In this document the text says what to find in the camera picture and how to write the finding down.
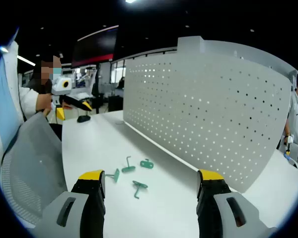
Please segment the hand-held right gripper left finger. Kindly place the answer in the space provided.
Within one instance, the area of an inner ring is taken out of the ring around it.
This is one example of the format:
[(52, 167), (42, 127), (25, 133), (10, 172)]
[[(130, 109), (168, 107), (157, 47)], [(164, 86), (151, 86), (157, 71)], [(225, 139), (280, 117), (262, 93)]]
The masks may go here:
[(105, 171), (81, 175), (43, 211), (35, 238), (102, 238), (105, 216)]

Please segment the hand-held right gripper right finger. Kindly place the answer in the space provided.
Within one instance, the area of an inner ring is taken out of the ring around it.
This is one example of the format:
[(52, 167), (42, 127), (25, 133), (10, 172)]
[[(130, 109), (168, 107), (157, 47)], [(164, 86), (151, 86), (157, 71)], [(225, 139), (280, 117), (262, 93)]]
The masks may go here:
[(197, 172), (196, 213), (201, 238), (269, 238), (276, 232), (260, 220), (251, 202), (212, 171)]

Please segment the person's left hand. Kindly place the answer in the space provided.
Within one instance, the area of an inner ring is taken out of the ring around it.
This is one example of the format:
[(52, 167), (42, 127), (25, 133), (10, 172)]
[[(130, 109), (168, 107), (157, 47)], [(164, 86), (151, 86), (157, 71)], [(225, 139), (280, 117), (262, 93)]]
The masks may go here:
[(52, 94), (39, 94), (36, 101), (36, 112), (43, 112), (46, 117), (51, 111)]

